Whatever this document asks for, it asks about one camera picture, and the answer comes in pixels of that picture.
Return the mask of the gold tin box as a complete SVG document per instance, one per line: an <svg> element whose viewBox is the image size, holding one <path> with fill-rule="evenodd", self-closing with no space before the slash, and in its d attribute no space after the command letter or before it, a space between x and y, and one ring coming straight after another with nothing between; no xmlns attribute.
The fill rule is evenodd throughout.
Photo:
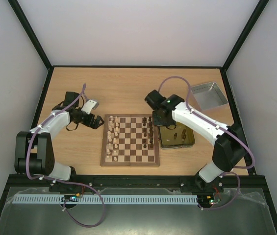
<svg viewBox="0 0 277 235"><path fill-rule="evenodd" d="M158 126L162 149L187 148L195 144L193 130L177 122L171 126Z"/></svg>

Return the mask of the wooden chess board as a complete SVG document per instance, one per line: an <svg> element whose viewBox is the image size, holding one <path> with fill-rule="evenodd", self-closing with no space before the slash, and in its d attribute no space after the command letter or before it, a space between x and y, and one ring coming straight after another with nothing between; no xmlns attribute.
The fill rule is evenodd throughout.
<svg viewBox="0 0 277 235"><path fill-rule="evenodd" d="M149 122L151 114L107 114L101 148L102 167L159 167L158 129ZM147 119L146 127L143 118Z"/></svg>

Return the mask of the silver tin lid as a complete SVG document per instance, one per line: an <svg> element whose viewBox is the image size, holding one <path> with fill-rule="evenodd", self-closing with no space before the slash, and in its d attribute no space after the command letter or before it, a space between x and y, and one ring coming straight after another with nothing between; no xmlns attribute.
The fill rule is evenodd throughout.
<svg viewBox="0 0 277 235"><path fill-rule="evenodd" d="M191 87L192 94L201 111L217 109L228 104L228 100L216 82Z"/></svg>

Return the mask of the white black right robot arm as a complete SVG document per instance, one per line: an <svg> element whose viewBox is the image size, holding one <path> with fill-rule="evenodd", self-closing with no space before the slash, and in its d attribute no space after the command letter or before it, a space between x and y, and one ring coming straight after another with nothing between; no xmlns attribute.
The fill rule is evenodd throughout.
<svg viewBox="0 0 277 235"><path fill-rule="evenodd" d="M238 124L228 126L218 122L191 107L187 101L176 94L169 98L157 90L145 97L152 108L155 126L169 126L181 123L204 137L213 146L212 160L195 175L195 186L205 192L212 182L225 172L230 172L245 156L246 144L242 127Z"/></svg>

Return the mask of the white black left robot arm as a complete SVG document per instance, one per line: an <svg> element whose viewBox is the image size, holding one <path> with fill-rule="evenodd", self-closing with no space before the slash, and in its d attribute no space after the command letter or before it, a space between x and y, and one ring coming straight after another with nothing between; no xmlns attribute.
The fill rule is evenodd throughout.
<svg viewBox="0 0 277 235"><path fill-rule="evenodd" d="M14 168L29 179L48 179L68 182L76 176L72 166L55 160L52 140L62 130L74 123L98 129L104 124L101 116L91 113L99 106L94 99L87 99L84 93L66 92L64 101L55 105L49 116L29 131L21 131L16 136Z"/></svg>

